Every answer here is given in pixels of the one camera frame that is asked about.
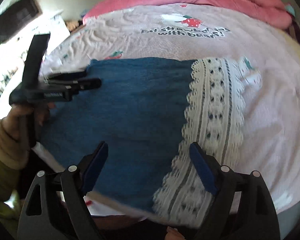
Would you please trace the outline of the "person's right hand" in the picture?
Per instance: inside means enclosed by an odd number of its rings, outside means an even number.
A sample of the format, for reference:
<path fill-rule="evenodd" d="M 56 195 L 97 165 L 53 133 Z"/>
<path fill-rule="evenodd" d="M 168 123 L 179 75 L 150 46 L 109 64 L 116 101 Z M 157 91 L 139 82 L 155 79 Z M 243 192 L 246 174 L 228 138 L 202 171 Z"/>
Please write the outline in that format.
<path fill-rule="evenodd" d="M 168 227 L 165 240 L 185 240 L 185 237 L 177 229 Z"/>

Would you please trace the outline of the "person's left hand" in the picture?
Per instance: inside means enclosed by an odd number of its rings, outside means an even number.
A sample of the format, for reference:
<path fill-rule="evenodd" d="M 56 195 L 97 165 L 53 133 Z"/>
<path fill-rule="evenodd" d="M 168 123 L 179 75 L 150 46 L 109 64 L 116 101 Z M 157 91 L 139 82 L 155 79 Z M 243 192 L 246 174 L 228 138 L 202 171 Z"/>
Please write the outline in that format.
<path fill-rule="evenodd" d="M 54 102 L 44 103 L 38 108 L 33 108 L 30 105 L 14 104 L 8 115 L 2 119 L 2 127 L 14 141 L 20 142 L 21 131 L 23 130 L 21 128 L 21 119 L 34 113 L 36 124 L 42 127 L 50 117 L 50 110 L 55 107 Z"/>

